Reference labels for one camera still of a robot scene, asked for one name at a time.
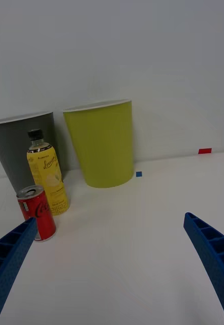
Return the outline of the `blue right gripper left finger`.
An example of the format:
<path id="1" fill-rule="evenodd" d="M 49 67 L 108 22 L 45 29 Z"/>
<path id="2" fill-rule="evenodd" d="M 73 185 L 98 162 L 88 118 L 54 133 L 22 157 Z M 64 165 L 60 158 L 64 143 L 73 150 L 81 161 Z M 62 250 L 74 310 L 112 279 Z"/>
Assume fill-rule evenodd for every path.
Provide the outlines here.
<path id="1" fill-rule="evenodd" d="M 37 232 L 30 218 L 0 239 L 0 314 Z"/>

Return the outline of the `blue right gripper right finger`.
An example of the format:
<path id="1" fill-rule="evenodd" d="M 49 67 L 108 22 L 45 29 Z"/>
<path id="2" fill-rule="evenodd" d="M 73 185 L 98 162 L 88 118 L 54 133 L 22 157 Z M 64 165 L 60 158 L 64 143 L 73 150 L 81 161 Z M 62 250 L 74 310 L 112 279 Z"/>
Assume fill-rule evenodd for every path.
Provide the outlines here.
<path id="1" fill-rule="evenodd" d="M 224 235 L 189 212 L 185 214 L 183 227 L 224 310 Z"/>

